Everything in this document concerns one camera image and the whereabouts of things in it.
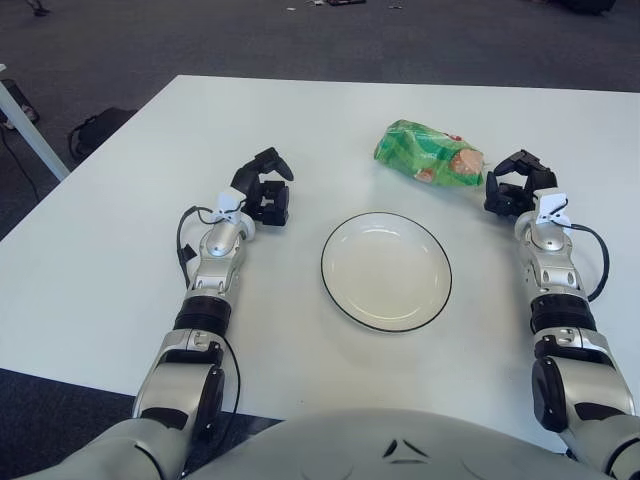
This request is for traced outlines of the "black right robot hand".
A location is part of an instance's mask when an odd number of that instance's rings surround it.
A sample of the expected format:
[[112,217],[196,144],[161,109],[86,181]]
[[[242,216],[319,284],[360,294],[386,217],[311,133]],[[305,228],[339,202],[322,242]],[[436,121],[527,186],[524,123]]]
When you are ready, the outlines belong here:
[[[499,183],[498,178],[509,173],[518,173],[526,180],[523,186]],[[502,162],[486,177],[484,209],[502,217],[519,217],[533,211],[534,192],[556,188],[557,179],[553,171],[541,164],[540,159],[526,150],[520,150]]]

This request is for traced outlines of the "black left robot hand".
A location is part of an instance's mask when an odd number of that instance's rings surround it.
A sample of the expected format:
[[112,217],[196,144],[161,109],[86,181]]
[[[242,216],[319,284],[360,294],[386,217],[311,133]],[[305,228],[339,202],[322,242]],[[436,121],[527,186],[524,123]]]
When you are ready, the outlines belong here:
[[288,220],[287,181],[293,180],[286,161],[270,147],[236,171],[231,187],[246,197],[242,212],[263,225],[283,227]]

